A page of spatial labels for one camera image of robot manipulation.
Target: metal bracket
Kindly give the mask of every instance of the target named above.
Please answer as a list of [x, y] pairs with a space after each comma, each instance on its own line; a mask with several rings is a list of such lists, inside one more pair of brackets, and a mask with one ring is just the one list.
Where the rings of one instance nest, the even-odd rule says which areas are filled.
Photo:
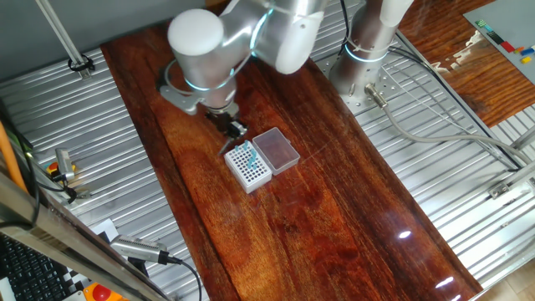
[[174, 91], [168, 85], [162, 85], [160, 87], [160, 94], [167, 101], [172, 103], [175, 107], [183, 110], [188, 115], [195, 115], [197, 113], [197, 104], [202, 101], [202, 98], [192, 96], [184, 96], [176, 91]]
[[528, 182], [535, 190], [535, 161], [524, 166], [520, 171], [509, 176], [507, 179], [501, 181], [494, 186], [488, 193], [493, 199], [497, 199], [501, 195], [511, 191], [513, 188], [520, 186], [524, 182]]
[[509, 192], [509, 186], [506, 183], [500, 183], [494, 186], [488, 193], [492, 196], [493, 199], [497, 199], [502, 194]]

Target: clear plastic box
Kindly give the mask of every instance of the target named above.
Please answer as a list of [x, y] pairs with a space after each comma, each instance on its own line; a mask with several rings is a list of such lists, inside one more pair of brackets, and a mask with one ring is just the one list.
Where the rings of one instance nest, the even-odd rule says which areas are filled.
[[252, 138], [252, 143], [275, 176], [296, 165], [301, 157], [278, 128]]

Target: glossy wooden surface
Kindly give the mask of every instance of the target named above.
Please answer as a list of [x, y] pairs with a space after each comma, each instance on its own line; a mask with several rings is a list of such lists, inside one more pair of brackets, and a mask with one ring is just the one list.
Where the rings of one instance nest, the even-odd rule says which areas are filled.
[[172, 59], [166, 25], [102, 50], [212, 300], [468, 300], [481, 290], [311, 61], [289, 76], [250, 62], [237, 76], [246, 138], [277, 126], [301, 155], [247, 195], [217, 156], [215, 127], [155, 89]]
[[535, 86], [462, 16], [491, 2], [415, 0], [400, 26], [489, 127], [535, 104]]

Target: corrugated metal panel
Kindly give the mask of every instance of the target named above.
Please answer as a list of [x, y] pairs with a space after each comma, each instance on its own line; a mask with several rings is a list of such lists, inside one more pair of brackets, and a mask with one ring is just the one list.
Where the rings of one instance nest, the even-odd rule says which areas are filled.
[[[0, 84], [0, 97], [42, 165], [54, 149], [69, 149], [77, 166], [69, 185], [89, 189], [89, 200], [67, 208], [92, 227], [110, 218], [120, 234], [164, 243], [193, 265], [140, 137], [99, 50], [88, 53], [96, 70], [79, 80], [65, 63]], [[183, 266], [146, 264], [150, 279], [170, 296], [197, 300], [193, 274]]]
[[[353, 16], [360, 1], [346, 1]], [[328, 73], [345, 35], [339, 1], [329, 2], [312, 58]], [[82, 82], [64, 63], [0, 84], [0, 96], [21, 131], [36, 145], [41, 164], [54, 148], [67, 147], [79, 168], [76, 188], [89, 188], [90, 200], [69, 209], [89, 226], [111, 218], [119, 233], [158, 240], [191, 263], [171, 209], [155, 178], [119, 91], [99, 50], [94, 78]], [[385, 69], [419, 101], [398, 89], [389, 97], [395, 118], [413, 134], [453, 135], [463, 131], [430, 111], [447, 111], [471, 133], [482, 128], [462, 105], [411, 61], [387, 56]], [[355, 116], [372, 143], [433, 221], [469, 271], [488, 287], [532, 258], [535, 236], [531, 190], [492, 200], [488, 190], [511, 175], [507, 167], [471, 141], [421, 144], [392, 129], [373, 103]], [[535, 109], [493, 130], [503, 141], [535, 125]], [[525, 150], [534, 159], [535, 147]], [[147, 266], [150, 278], [167, 293], [196, 299], [195, 279], [183, 267]]]

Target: cable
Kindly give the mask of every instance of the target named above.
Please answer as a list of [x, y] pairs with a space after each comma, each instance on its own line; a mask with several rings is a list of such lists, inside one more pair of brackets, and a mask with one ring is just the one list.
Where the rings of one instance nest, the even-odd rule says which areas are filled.
[[50, 190], [50, 191], [55, 191], [55, 192], [64, 192], [65, 191], [65, 188], [63, 189], [60, 189], [60, 188], [52, 188], [52, 187], [49, 187], [49, 186], [46, 186], [44, 184], [41, 184], [41, 183], [37, 183], [39, 186], [41, 186], [41, 188], [44, 188], [46, 190]]
[[[402, 48], [397, 48], [397, 47], [389, 47], [389, 51], [391, 53], [394, 53], [394, 54], [398, 54], [399, 56], [402, 56], [406, 59], [409, 59], [409, 60], [412, 60], [413, 62], [416, 62], [418, 63], [418, 65], [420, 65], [421, 67], [423, 67], [424, 69], [428, 70], [429, 73], [436, 79], [436, 81], [448, 92], [448, 94], [453, 98], [453, 99], [456, 99], [456, 96], [450, 91], [449, 87], [447, 87], [441, 80], [441, 78], [435, 73], [434, 69], [427, 63], [425, 62], [423, 59], [419, 58], [416, 54], [413, 54], [407, 50], [404, 50]], [[514, 164], [516, 167], [518, 167], [518, 169], [521, 169], [522, 167], [518, 165], [518, 163], [513, 160], [509, 154], [503, 150], [503, 148], [501, 148], [500, 146], [497, 146], [498, 150], [500, 150], [504, 155], [505, 157], [509, 158], [509, 160], [512, 162], [512, 164]]]
[[[222, 86], [224, 86], [225, 84], [227, 84], [232, 78], [234, 78], [236, 76], [236, 74], [238, 72], [240, 72], [240, 70], [242, 70], [243, 66], [245, 66], [245, 64], [247, 63], [247, 61], [249, 60], [249, 58], [251, 58], [251, 55], [252, 55], [252, 51], [250, 51], [247, 56], [242, 60], [242, 62], [236, 67], [236, 69], [233, 69], [233, 71], [227, 76], [227, 78], [225, 80], [223, 80], [218, 86], [216, 87], [211, 87], [211, 88], [197, 88], [199, 90], [202, 90], [202, 92], [207, 92], [207, 91], [210, 91], [210, 90], [213, 90], [213, 89], [219, 89], [221, 88]], [[190, 92], [190, 91], [184, 91], [184, 90], [181, 90], [181, 89], [178, 89], [177, 87], [175, 87], [174, 85], [171, 84], [171, 80], [169, 79], [169, 70], [171, 69], [171, 66], [176, 62], [176, 59], [173, 59], [166, 67], [166, 70], [164, 71], [164, 79], [166, 80], [166, 84], [168, 86], [170, 86], [174, 91], [180, 93], [180, 94], [183, 94], [183, 95], [193, 95], [193, 92]]]
[[201, 279], [199, 278], [199, 275], [197, 274], [197, 272], [195, 271], [194, 268], [192, 268], [189, 264], [187, 263], [184, 263], [183, 260], [181, 259], [178, 259], [178, 258], [174, 258], [174, 257], [168, 257], [167, 258], [167, 262], [168, 263], [174, 263], [174, 264], [181, 264], [183, 266], [185, 266], [186, 268], [189, 268], [190, 271], [193, 273], [193, 275], [195, 276], [196, 280], [197, 280], [197, 285], [199, 287], [199, 301], [202, 300], [202, 286], [201, 286]]
[[[409, 90], [405, 89], [405, 87], [404, 87], [402, 84], [400, 84], [397, 80], [395, 80], [394, 77], [392, 77], [392, 76], [386, 71], [385, 67], [381, 66], [381, 68], [383, 69], [383, 71], [384, 71], [386, 74], [388, 74], [388, 75], [390, 76], [390, 78], [392, 79], [392, 81], [394, 81], [397, 85], [399, 85], [400, 88], [401, 88], [403, 91], [405, 91], [405, 93], [407, 93], [410, 97], [412, 97], [414, 100], [416, 100], [420, 105], [424, 105], [425, 107], [427, 107], [427, 109], [431, 110], [433, 113], [435, 113], [435, 115], [441, 117], [444, 121], [449, 122], [450, 124], [454, 125], [455, 127], [457, 127], [457, 128], [459, 128], [459, 129], [465, 131], [467, 134], [471, 134], [470, 131], [469, 131], [468, 129], [462, 127], [461, 125], [458, 125], [458, 124], [456, 123], [457, 120], [456, 120], [455, 118], [453, 118], [453, 116], [450, 114], [450, 112], [448, 112], [448, 111], [446, 110], [446, 108], [444, 108], [444, 107], [441, 105], [441, 103], [440, 103], [438, 100], [435, 99], [435, 97], [433, 96], [433, 94], [429, 93], [423, 86], [421, 86], [421, 88], [422, 88], [422, 89], [423, 89], [423, 90], [424, 90], [424, 91], [425, 91], [425, 92], [426, 92], [426, 93], [427, 93], [427, 94], [428, 94], [428, 95], [435, 101], [435, 103], [436, 103], [437, 105], [439, 105], [439, 106], [442, 108], [442, 110], [448, 115], [448, 117], [451, 118], [451, 120], [448, 120], [447, 117], [442, 116], [441, 113], [435, 111], [435, 109], [433, 109], [430, 105], [428, 105], [428, 104], [426, 104], [425, 102], [423, 102], [423, 101], [419, 100], [418, 98], [416, 98], [416, 96], [414, 96]], [[418, 83], [416, 82], [416, 79], [412, 78], [410, 75], [408, 75], [407, 73], [403, 72], [403, 70], [398, 69], [398, 72], [404, 74], [404, 75], [405, 75], [406, 77], [408, 77], [409, 79], [412, 79], [412, 80], [413, 80], [413, 83], [418, 84]]]
[[[8, 135], [7, 133], [5, 132], [5, 129], [3, 128], [3, 125], [2, 123], [0, 123], [0, 135], [5, 135], [5, 139], [7, 139]], [[37, 181], [35, 180], [35, 170], [33, 169], [33, 163], [30, 159], [30, 157], [26, 154], [26, 151], [24, 150], [24, 138], [22, 137], [22, 135], [20, 134], [20, 132], [18, 132], [17, 130], [14, 131], [14, 134], [16, 135], [17, 137], [17, 140], [18, 140], [18, 143], [23, 151], [23, 155], [24, 155], [24, 158], [26, 159], [26, 163], [28, 164], [28, 169], [30, 171], [30, 179], [27, 180], [27, 183], [26, 184], [30, 184], [30, 188], [33, 188], [33, 197], [35, 198], [35, 209], [34, 209], [34, 212], [33, 212], [33, 217], [32, 217], [32, 223], [31, 225], [30, 224], [27, 224], [25, 222], [3, 222], [3, 223], [0, 223], [0, 228], [2, 227], [21, 227], [22, 229], [25, 229], [25, 230], [30, 230], [31, 228], [35, 227], [35, 224], [37, 222], [37, 219], [38, 219], [38, 215], [39, 215], [39, 208], [40, 208], [40, 205], [41, 205], [41, 202], [39, 200], [39, 186], [37, 185]], [[5, 147], [4, 145], [4, 137], [1, 137], [0, 138], [2, 141], [2, 149], [3, 149], [3, 153], [4, 153], [4, 156], [5, 154], [8, 152], [8, 151], [5, 151], [7, 149], [7, 147]], [[11, 144], [9, 143], [9, 139], [7, 140], [7, 143], [8, 143], [8, 146], [9, 148], [11, 148], [11, 151], [13, 151], [13, 148], [11, 147]], [[26, 189], [26, 186], [24, 186], [24, 190], [29, 194], [28, 192], [28, 189]]]
[[26, 188], [26, 184], [24, 184], [23, 175], [20, 172], [20, 169], [18, 168], [17, 163], [17, 157], [15, 157], [15, 153], [13, 152], [13, 148], [11, 147], [11, 143], [9, 142], [8, 133], [6, 133], [6, 130], [3, 127], [3, 124], [0, 122], [0, 151], [3, 153], [3, 157], [6, 161], [6, 165], [8, 166], [9, 175], [11, 176], [11, 180], [17, 184], [20, 189], [28, 193], [28, 189]]
[[395, 118], [392, 115], [392, 113], [390, 112], [390, 109], [389, 109], [388, 105], [383, 108], [383, 111], [385, 112], [386, 116], [388, 117], [388, 119], [390, 120], [392, 125], [403, 136], [405, 136], [406, 138], [408, 138], [410, 140], [417, 141], [417, 142], [423, 142], [423, 143], [437, 143], [437, 142], [445, 142], [445, 141], [453, 141], [453, 140], [479, 140], [481, 142], [486, 142], [486, 143], [490, 143], [490, 144], [493, 144], [493, 145], [501, 146], [504, 149], [510, 151], [512, 154], [514, 154], [518, 158], [520, 158], [522, 161], [524, 161], [524, 163], [526, 163], [526, 164], [531, 163], [531, 160], [529, 160], [529, 158], [526, 157], [524, 154], [522, 154], [520, 151], [515, 150], [511, 146], [509, 146], [509, 145], [507, 145], [507, 144], [505, 144], [505, 143], [503, 143], [501, 141], [494, 140], [492, 138], [481, 136], [481, 135], [452, 135], [452, 136], [432, 137], [432, 138], [424, 138], [424, 137], [419, 137], [419, 136], [416, 136], [416, 135], [412, 135], [411, 133], [409, 133], [406, 130], [404, 130], [397, 123], [397, 121], [395, 121]]
[[344, 41], [342, 42], [342, 47], [340, 48], [340, 51], [338, 52], [338, 55], [344, 51], [344, 46], [348, 42], [349, 38], [349, 19], [348, 19], [348, 10], [345, 7], [345, 0], [340, 0], [340, 6], [342, 7], [342, 14], [344, 15], [344, 21], [345, 21], [345, 37]]
[[181, 90], [181, 89], [178, 89], [177, 87], [175, 87], [172, 83], [171, 83], [171, 80], [169, 79], [169, 69], [171, 69], [171, 66], [176, 62], [176, 59], [173, 59], [170, 63], [167, 64], [167, 67], [166, 67], [166, 70], [164, 71], [164, 79], [166, 80], [166, 83], [168, 86], [171, 87], [171, 89], [173, 89], [174, 91], [180, 93], [180, 94], [183, 94], [183, 95], [193, 95], [193, 92], [190, 92], [190, 91], [184, 91], [184, 90]]
[[7, 228], [7, 227], [19, 227], [26, 231], [30, 231], [33, 228], [33, 226], [27, 222], [1, 222], [0, 223], [0, 229]]

